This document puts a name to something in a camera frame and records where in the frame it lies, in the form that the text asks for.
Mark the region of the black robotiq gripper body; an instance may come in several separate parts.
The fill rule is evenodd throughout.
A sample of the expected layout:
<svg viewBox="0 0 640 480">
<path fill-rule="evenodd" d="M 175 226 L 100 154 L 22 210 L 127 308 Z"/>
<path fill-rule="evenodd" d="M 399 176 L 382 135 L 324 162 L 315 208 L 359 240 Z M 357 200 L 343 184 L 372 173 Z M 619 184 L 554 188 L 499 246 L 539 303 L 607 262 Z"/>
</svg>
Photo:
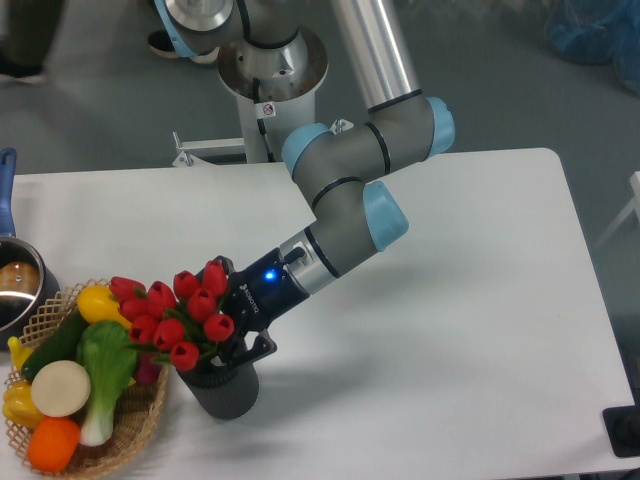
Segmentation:
<svg viewBox="0 0 640 480">
<path fill-rule="evenodd" d="M 234 322 L 234 335 L 260 332 L 310 294 L 290 273 L 280 249 L 275 248 L 228 277 L 228 293 L 221 311 Z"/>
</svg>

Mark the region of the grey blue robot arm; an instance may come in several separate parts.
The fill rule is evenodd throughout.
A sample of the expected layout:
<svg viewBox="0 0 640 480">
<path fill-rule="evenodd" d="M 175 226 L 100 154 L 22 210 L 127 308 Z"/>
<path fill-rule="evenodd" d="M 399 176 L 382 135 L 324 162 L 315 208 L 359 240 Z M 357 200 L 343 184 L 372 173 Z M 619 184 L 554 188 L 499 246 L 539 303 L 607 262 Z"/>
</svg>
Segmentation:
<svg viewBox="0 0 640 480">
<path fill-rule="evenodd" d="M 280 161 L 314 221 L 229 276 L 204 353 L 215 371 L 274 352 L 268 329 L 332 281 L 382 252 L 408 222 L 383 178 L 446 151 L 455 125 L 446 104 L 424 97 L 394 5 L 335 1 L 338 21 L 369 119 L 335 133 L 314 119 L 314 94 L 328 59 L 320 39 L 285 1 L 160 1 L 175 52 L 215 53 L 219 76 L 237 98 L 246 155 Z"/>
</svg>

